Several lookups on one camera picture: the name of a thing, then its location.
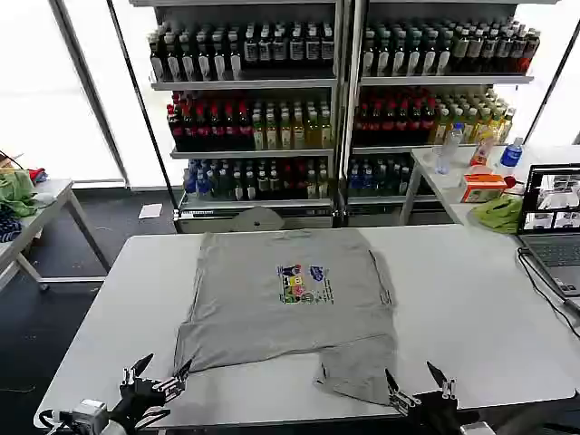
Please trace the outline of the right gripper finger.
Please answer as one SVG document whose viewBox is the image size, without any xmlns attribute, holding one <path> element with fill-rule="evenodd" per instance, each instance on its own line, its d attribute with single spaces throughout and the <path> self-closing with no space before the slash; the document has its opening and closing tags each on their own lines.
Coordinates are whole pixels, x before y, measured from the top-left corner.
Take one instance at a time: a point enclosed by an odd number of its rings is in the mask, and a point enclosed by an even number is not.
<svg viewBox="0 0 580 435">
<path fill-rule="evenodd" d="M 387 368 L 384 369 L 384 372 L 388 386 L 390 406 L 399 414 L 405 417 L 409 416 L 420 407 L 421 400 L 401 390 Z"/>
<path fill-rule="evenodd" d="M 454 378 L 448 378 L 441 369 L 430 361 L 427 361 L 426 364 L 432 378 L 439 386 L 437 391 L 429 392 L 429 396 L 432 399 L 456 400 L 456 380 Z"/>
</svg>

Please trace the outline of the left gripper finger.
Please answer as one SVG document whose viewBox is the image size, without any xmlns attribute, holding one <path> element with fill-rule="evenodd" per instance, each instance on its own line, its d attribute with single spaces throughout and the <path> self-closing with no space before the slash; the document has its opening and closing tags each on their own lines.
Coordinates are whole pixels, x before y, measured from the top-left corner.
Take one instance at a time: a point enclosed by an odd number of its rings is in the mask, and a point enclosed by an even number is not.
<svg viewBox="0 0 580 435">
<path fill-rule="evenodd" d="M 137 362 L 135 362 L 130 368 L 123 369 L 122 375 L 122 386 L 128 386 L 135 383 L 135 381 L 140 377 L 140 375 L 145 371 L 145 369 L 150 364 L 150 361 L 153 359 L 154 354 L 150 353 L 142 358 L 140 358 Z"/>
<path fill-rule="evenodd" d="M 170 402 L 178 398 L 186 389 L 191 364 L 192 360 L 187 360 L 172 377 L 165 381 L 154 383 L 153 391 L 159 397 L 162 397 L 164 402 Z"/>
</svg>

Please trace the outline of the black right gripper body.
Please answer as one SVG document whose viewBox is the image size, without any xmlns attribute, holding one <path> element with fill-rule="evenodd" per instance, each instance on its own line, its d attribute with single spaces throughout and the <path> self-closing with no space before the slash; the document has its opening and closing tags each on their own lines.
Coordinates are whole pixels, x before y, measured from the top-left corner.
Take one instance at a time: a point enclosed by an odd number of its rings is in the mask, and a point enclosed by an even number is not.
<svg viewBox="0 0 580 435">
<path fill-rule="evenodd" d="M 459 411 L 456 399 L 444 399 L 441 391 L 415 395 L 420 405 L 409 411 L 409 422 L 419 434 L 460 434 L 460 427 L 476 422 L 476 412 Z"/>
</svg>

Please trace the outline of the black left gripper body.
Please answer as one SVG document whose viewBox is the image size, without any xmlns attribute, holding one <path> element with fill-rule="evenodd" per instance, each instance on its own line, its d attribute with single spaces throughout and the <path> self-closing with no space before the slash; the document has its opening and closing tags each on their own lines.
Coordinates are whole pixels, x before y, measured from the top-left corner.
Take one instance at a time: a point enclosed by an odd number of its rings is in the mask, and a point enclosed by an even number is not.
<svg viewBox="0 0 580 435">
<path fill-rule="evenodd" d="M 136 378 L 120 387 L 121 400 L 110 412 L 110 420 L 120 425 L 139 425 L 146 419 L 160 420 L 169 415 L 166 381 Z"/>
</svg>

